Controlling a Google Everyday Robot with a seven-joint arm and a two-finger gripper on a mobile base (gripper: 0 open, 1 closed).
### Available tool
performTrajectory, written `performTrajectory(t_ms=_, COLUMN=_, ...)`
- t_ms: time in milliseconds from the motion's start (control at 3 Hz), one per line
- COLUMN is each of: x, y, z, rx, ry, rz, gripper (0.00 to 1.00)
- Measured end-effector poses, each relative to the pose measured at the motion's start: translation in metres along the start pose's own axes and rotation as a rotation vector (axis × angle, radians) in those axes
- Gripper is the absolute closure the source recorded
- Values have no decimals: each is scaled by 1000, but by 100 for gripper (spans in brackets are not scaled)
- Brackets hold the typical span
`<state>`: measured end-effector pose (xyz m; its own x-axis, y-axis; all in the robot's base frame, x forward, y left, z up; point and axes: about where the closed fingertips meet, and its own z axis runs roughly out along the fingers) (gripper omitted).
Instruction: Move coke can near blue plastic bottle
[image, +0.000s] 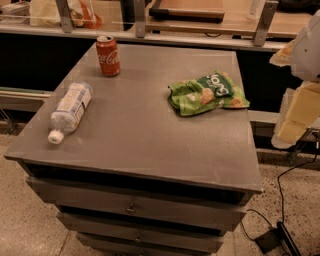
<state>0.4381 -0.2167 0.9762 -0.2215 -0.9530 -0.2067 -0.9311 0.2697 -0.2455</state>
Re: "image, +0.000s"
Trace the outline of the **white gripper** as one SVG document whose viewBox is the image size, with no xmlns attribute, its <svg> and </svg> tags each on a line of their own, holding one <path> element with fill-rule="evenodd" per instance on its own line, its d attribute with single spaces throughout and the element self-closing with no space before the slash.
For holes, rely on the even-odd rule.
<svg viewBox="0 0 320 256">
<path fill-rule="evenodd" d="M 278 67 L 291 65 L 291 73 L 305 80 L 297 89 L 286 89 L 271 139 L 275 148 L 287 149 L 295 145 L 320 116 L 320 10 L 295 41 L 273 54 L 269 63 Z"/>
</svg>

